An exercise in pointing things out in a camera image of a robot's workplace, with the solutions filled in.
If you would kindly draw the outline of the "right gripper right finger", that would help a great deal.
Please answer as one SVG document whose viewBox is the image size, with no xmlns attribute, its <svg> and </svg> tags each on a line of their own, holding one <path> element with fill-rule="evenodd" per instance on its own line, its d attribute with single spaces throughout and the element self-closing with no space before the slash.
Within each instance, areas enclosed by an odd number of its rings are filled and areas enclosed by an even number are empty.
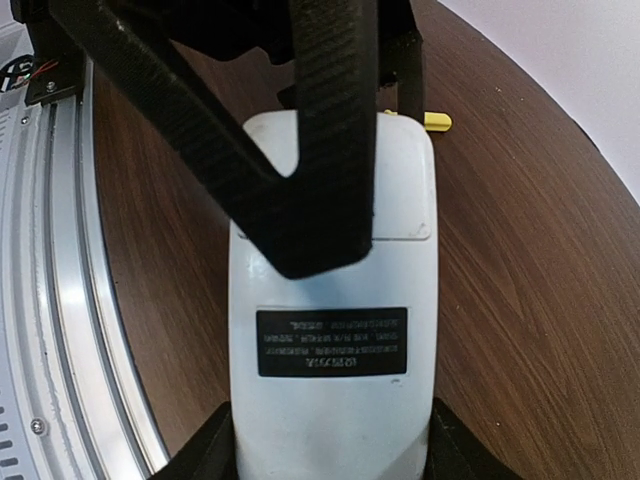
<svg viewBox="0 0 640 480">
<path fill-rule="evenodd" d="M 423 38 L 408 0 L 378 1 L 379 83 L 397 85 L 397 112 L 424 122 Z"/>
</svg>

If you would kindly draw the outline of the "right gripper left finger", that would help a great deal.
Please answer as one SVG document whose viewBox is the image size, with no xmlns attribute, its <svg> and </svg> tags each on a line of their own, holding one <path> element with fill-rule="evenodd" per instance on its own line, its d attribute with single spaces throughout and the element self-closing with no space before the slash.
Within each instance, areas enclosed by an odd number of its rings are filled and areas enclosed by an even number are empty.
<svg viewBox="0 0 640 480">
<path fill-rule="evenodd" d="M 284 277 L 372 247 L 375 5 L 293 1 L 298 164 L 279 174 L 155 22 L 106 1 L 53 1 L 53 19 L 177 151 Z"/>
</svg>

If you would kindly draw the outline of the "yellow handled screwdriver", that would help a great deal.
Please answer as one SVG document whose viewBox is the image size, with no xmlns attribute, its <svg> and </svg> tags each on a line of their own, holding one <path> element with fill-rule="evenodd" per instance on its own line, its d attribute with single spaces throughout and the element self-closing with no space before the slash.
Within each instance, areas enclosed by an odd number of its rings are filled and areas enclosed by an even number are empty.
<svg viewBox="0 0 640 480">
<path fill-rule="evenodd" d="M 391 124 L 407 127 L 410 131 L 423 130 L 426 132 L 445 133 L 453 126 L 452 118 L 443 112 L 419 112 L 416 116 L 402 114 L 399 111 L 386 109 L 379 113 L 379 118 L 385 118 Z"/>
</svg>

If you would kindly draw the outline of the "white remote control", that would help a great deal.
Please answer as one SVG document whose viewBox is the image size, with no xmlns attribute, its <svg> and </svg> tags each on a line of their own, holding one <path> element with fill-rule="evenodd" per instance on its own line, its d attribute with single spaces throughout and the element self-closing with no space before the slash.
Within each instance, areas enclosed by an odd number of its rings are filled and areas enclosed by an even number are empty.
<svg viewBox="0 0 640 480">
<path fill-rule="evenodd" d="M 438 326 L 432 142 L 377 118 L 373 246 L 360 262 L 281 276 L 229 238 L 229 364 L 242 479 L 419 479 Z"/>
</svg>

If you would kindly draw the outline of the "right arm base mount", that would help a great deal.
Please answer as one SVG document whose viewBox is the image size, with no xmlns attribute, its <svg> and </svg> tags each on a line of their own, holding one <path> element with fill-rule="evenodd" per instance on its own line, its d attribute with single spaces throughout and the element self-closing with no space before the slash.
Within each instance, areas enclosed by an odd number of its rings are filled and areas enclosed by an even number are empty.
<svg viewBox="0 0 640 480">
<path fill-rule="evenodd" d="M 34 53 L 34 65 L 23 83 L 27 106 L 42 106 L 81 95 L 86 60 L 82 50 L 56 22 L 49 1 L 13 0 L 13 18 L 26 26 Z"/>
</svg>

